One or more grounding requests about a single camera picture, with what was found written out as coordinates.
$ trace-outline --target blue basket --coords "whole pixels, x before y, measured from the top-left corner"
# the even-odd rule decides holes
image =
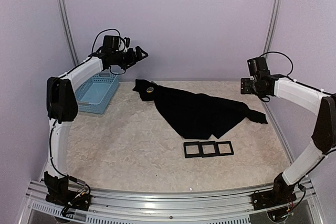
[[[118,86],[118,76],[108,72],[92,76],[75,92],[78,110],[104,114]]]

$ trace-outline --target white wall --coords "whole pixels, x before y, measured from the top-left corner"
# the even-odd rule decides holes
[[[336,92],[336,0],[282,0],[272,50],[292,58],[293,78]],[[272,73],[287,73],[290,64],[282,56],[270,55],[268,67]],[[310,141],[316,117],[280,99],[272,99],[270,108],[298,157]],[[327,223],[336,223],[335,153],[311,178]]]
[[[71,68],[56,0],[0,0],[0,222],[13,224],[48,153],[46,81]]]
[[[80,59],[117,28],[149,57],[124,80],[239,80],[262,53],[273,0],[66,0]]]

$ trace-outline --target black square frame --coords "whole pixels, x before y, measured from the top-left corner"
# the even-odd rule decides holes
[[[204,150],[203,150],[204,145],[213,145],[215,152],[204,153]],[[201,142],[200,146],[201,146],[202,157],[217,157],[219,155],[219,149],[218,149],[218,146],[216,145],[216,141]]]
[[[188,154],[187,153],[187,146],[194,146],[197,145],[198,147],[198,153],[193,153],[193,154]],[[183,148],[184,148],[184,157],[185,158],[190,158],[190,157],[202,157],[202,148],[199,142],[184,142],[183,143]]]
[[[219,145],[220,144],[228,144],[230,146],[230,150],[231,152],[227,152],[227,153],[220,153],[219,152]],[[234,151],[233,151],[233,147],[232,147],[232,143],[231,141],[223,141],[223,142],[216,142],[216,147],[217,147],[217,150],[218,150],[218,155],[219,156],[230,156],[230,155],[234,155]]]

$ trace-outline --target black cloth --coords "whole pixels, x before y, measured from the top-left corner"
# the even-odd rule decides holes
[[[265,114],[245,103],[172,89],[146,80],[136,80],[133,91],[142,101],[154,101],[159,113],[185,139],[217,139],[244,118],[267,123]]]

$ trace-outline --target laundry basket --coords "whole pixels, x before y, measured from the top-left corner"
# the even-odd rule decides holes
[[[75,92],[78,110],[104,114],[118,86],[118,76],[109,72],[92,76]]]

